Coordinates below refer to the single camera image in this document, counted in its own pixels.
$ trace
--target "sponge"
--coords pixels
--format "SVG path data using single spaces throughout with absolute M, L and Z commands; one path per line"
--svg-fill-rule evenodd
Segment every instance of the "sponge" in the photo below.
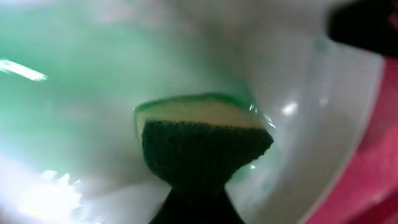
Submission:
M 184 223 L 243 222 L 224 186 L 273 143 L 258 117 L 218 93 L 147 103 L 135 116 L 148 168 L 172 186 L 152 223 L 181 221 L 170 214 L 183 209 Z

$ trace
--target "white bowl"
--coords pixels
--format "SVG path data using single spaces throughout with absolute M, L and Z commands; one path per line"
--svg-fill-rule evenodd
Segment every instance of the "white bowl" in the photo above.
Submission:
M 247 223 L 303 222 L 356 149 L 381 73 L 377 55 L 325 37 L 333 2 L 234 1 L 216 18 L 205 1 L 0 0 L 0 152 L 81 179 L 104 223 L 148 223 L 169 186 L 137 149 L 134 108 L 209 91 L 248 100 L 250 86 L 275 144 L 227 189 Z M 200 36 L 216 19 L 220 39 Z M 26 187 L 1 177 L 0 193 Z

